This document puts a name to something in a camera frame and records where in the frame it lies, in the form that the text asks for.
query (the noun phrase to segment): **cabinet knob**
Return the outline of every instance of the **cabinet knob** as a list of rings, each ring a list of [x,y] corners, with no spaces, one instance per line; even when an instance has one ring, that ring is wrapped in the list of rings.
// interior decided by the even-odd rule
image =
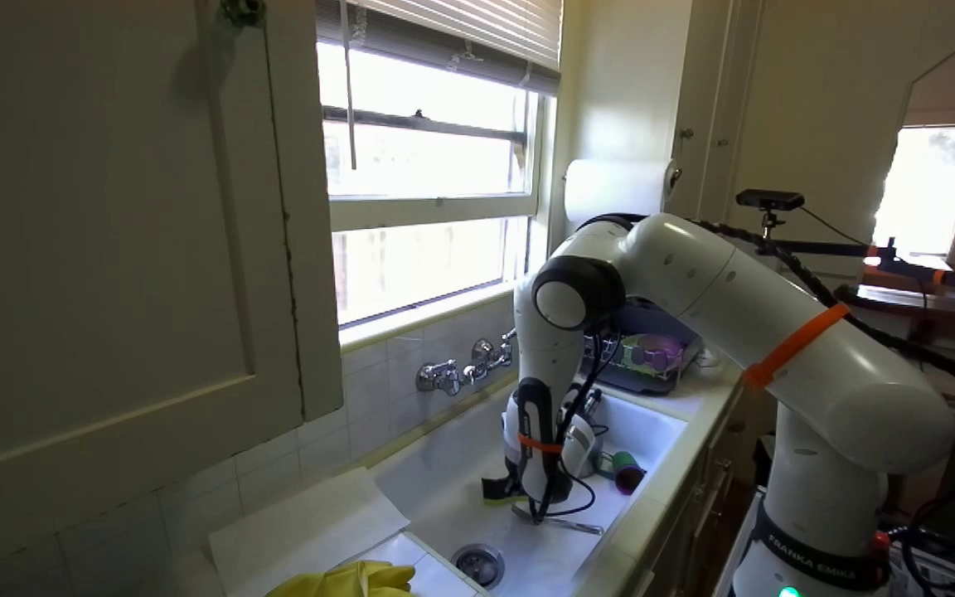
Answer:
[[[267,11],[264,0],[220,0],[220,12],[235,27],[260,27]]]

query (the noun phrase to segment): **franka emika robot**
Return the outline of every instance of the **franka emika robot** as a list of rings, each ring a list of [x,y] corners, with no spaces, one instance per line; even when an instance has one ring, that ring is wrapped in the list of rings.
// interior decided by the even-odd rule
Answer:
[[[882,592],[885,546],[880,558],[873,537],[886,474],[939,461],[955,438],[951,412],[921,371],[847,321],[844,306],[827,308],[709,227],[667,214],[599,216],[516,286],[508,472],[535,521],[567,498],[588,458],[565,438],[568,425],[584,422],[572,408],[560,413],[577,391],[584,330],[626,298],[647,299],[749,367],[746,381],[779,400],[772,475],[733,575],[736,596]]]

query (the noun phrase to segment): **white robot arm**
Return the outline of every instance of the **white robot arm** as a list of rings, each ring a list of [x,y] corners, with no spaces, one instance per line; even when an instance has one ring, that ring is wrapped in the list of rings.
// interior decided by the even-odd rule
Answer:
[[[825,311],[732,243],[677,216],[634,225],[608,216],[581,227],[515,291],[520,381],[504,439],[535,502],[569,494],[569,479],[555,472],[557,454],[541,445],[555,442],[554,416],[579,369],[584,330],[629,296],[655,303],[743,367]],[[789,535],[783,551],[796,560],[810,552],[799,555],[803,548],[789,540],[829,558],[868,553],[885,474],[933,464],[955,437],[951,413],[925,377],[844,320],[789,358],[767,390],[780,411],[764,510]],[[560,486],[547,491],[549,479]],[[807,563],[791,559],[755,543],[735,575],[736,594],[793,586],[807,596],[857,595],[859,585],[833,578],[850,571],[832,564],[831,577],[806,574]]]

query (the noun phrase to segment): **faucet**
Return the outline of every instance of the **faucet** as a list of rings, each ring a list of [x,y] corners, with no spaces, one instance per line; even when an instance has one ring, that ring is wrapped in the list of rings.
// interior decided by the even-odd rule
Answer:
[[[489,371],[500,366],[511,366],[514,363],[514,349],[511,340],[518,335],[515,329],[500,336],[500,347],[494,347],[491,342],[481,337],[470,348],[470,363],[463,367],[462,377],[454,359],[443,363],[428,362],[418,367],[414,374],[414,386],[424,392],[444,390],[448,396],[459,393],[461,386],[470,386],[488,377]]]

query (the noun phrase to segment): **sink drain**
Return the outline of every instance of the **sink drain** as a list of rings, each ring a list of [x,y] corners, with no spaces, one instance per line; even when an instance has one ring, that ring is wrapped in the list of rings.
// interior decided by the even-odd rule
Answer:
[[[503,579],[502,553],[484,543],[463,545],[452,556],[452,563],[484,589],[492,589]]]

